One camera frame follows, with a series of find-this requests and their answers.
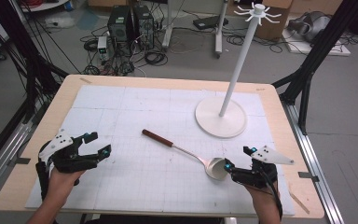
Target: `wooden table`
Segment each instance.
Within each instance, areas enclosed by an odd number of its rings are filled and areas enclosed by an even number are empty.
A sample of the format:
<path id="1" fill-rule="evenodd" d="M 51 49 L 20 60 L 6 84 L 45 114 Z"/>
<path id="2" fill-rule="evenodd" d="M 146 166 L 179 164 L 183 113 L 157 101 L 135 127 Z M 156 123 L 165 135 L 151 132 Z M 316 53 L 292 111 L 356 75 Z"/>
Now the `wooden table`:
<path id="1" fill-rule="evenodd" d="M 55 136 L 82 85 L 207 91 L 226 91 L 228 87 L 228 83 L 217 81 L 68 76 L 21 155 L 23 158 L 30 158 L 31 161 L 28 164 L 17 164 L 6 184 L 2 187 L 0 191 L 0 211 L 30 211 L 24 206 L 37 178 L 34 165 L 37 163 L 38 151 Z M 235 91 L 256 93 L 260 96 L 276 149 L 296 161 L 293 166 L 282 166 L 296 209 L 294 217 L 323 217 L 324 210 L 312 180 L 301 178 L 298 175 L 298 172 L 307 172 L 308 169 L 275 88 L 269 84 L 237 83 Z"/>

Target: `cardboard box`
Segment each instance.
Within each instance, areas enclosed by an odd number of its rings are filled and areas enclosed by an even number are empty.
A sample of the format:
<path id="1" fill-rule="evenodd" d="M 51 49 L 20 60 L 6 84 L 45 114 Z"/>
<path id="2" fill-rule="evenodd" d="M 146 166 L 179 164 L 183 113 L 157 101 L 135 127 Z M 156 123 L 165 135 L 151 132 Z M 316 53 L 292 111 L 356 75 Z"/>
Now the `cardboard box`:
<path id="1" fill-rule="evenodd" d="M 302 15 L 304 12 L 321 11 L 327 15 L 334 15 L 341 3 L 342 0 L 294 0 L 290 12 Z"/>
<path id="2" fill-rule="evenodd" d="M 292 4 L 293 0 L 264 0 L 263 5 L 270 7 L 269 11 L 267 12 L 268 14 L 282 15 L 277 18 L 270 18 L 272 21 L 279 21 L 279 23 L 271 23 L 266 19 L 262 19 L 262 25 L 257 27 L 255 36 L 266 40 L 278 41 L 282 37 L 282 32 L 286 25 L 287 18 L 289 17 Z M 234 10 L 237 10 L 237 5 L 231 1 L 227 9 L 227 14 L 232 15 L 231 12 Z"/>
<path id="3" fill-rule="evenodd" d="M 90 7 L 128 6 L 130 0 L 89 0 Z"/>

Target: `round white base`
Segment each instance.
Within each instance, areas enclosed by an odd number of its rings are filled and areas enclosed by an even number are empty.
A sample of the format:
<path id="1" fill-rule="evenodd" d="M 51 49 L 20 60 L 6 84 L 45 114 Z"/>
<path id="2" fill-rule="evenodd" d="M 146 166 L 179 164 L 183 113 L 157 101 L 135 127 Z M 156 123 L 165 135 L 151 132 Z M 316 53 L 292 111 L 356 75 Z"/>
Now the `round white base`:
<path id="1" fill-rule="evenodd" d="M 242 107 L 230 101 L 226 113 L 219 116 L 224 97 L 213 97 L 202 100 L 196 108 L 196 120 L 205 132 L 221 138 L 235 137 L 246 128 L 247 118 Z"/>

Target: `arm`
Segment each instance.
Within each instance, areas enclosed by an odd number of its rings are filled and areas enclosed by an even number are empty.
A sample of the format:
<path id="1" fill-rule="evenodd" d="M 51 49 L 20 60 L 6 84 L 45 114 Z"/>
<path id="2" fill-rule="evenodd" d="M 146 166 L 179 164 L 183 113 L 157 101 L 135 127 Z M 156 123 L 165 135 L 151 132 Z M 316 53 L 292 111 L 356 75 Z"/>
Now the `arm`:
<path id="1" fill-rule="evenodd" d="M 34 212 L 27 224 L 52 223 L 74 187 L 75 181 L 85 173 L 60 173 L 56 168 L 51 171 L 48 194 L 40 207 Z"/>
<path id="2" fill-rule="evenodd" d="M 271 195 L 270 189 L 255 189 L 249 186 L 245 187 L 252 196 L 255 212 L 260 220 L 260 224 L 281 223 L 278 207 L 275 203 L 274 196 Z M 274 188 L 278 191 L 277 187 L 278 184 L 275 182 Z"/>

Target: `brown wooden handle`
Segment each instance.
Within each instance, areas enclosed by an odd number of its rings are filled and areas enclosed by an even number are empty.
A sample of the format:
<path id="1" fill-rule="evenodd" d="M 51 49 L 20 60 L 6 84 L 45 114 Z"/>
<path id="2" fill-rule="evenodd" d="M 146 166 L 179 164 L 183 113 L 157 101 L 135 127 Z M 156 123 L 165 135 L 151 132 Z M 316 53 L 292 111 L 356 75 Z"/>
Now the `brown wooden handle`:
<path id="1" fill-rule="evenodd" d="M 150 131 L 143 129 L 142 130 L 142 134 L 146 135 L 147 137 L 153 138 L 154 140 L 164 144 L 167 147 L 172 147 L 173 143 L 168 141 L 167 139 L 160 137 L 158 135 L 156 135 L 155 133 L 151 133 Z"/>

